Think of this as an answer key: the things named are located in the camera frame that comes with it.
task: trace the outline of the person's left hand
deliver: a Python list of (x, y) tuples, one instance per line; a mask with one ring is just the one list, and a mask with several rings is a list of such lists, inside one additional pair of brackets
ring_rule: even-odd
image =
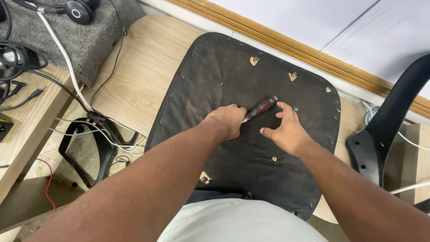
[(202, 123), (213, 122), (224, 132), (226, 140), (235, 139), (239, 137), (239, 128), (245, 114), (246, 109), (244, 107), (238, 108), (236, 104), (230, 104), (209, 113)]

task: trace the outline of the wooden trim molding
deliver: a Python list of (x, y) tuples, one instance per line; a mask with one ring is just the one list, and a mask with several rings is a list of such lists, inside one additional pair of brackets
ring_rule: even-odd
[[(365, 90), (384, 98), (387, 97), (393, 84), (353, 67), (316, 49), (299, 43), (259, 23), (242, 17), (232, 11), (222, 8), (205, 0), (167, 0), (180, 7), (199, 14), (216, 23), (226, 26), (240, 34), (270, 46), (289, 56), (315, 66), (338, 78), (346, 80)], [(412, 111), (430, 118), (430, 100), (417, 96), (411, 108)]]

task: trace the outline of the gray fleece blanket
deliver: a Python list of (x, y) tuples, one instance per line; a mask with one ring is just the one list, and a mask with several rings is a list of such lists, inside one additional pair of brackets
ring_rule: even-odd
[[(39, 0), (47, 4), (65, 3), (66, 0)], [(126, 29), (144, 16), (135, 0), (112, 0)], [(6, 0), (12, 19), (9, 40), (21, 42), (43, 53), (49, 63), (68, 70), (67, 63), (47, 28), (35, 11)], [(89, 25), (79, 25), (66, 14), (44, 14), (64, 49), (68, 53), (76, 77), (91, 86), (98, 69), (113, 45), (121, 39), (121, 29), (115, 10), (109, 0), (101, 0), (95, 17)], [(7, 22), (0, 23), (0, 38), (7, 30)]]

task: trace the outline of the screwdriver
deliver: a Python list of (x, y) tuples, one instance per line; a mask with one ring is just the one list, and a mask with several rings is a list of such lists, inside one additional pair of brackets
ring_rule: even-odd
[(255, 118), (255, 116), (259, 115), (260, 113), (268, 110), (271, 106), (273, 106), (275, 103), (278, 102), (278, 98), (275, 96), (271, 96), (268, 99), (264, 100), (258, 107), (251, 112), (247, 113), (245, 115), (245, 119), (242, 121), (242, 124)]

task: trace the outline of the hand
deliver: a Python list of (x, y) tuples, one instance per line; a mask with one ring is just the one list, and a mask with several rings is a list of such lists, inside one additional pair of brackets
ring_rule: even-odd
[(281, 149), (295, 156), (298, 156), (300, 147), (316, 144), (300, 125), (297, 113), (293, 112), (288, 104), (277, 102), (276, 105), (283, 109), (283, 112), (276, 114), (277, 118), (282, 118), (281, 126), (275, 130), (261, 128), (260, 133), (263, 136), (273, 140)]
[(202, 123), (212, 122), (223, 131), (226, 140), (239, 137), (239, 128), (245, 118), (246, 109), (238, 108), (236, 104), (219, 107), (209, 113)]

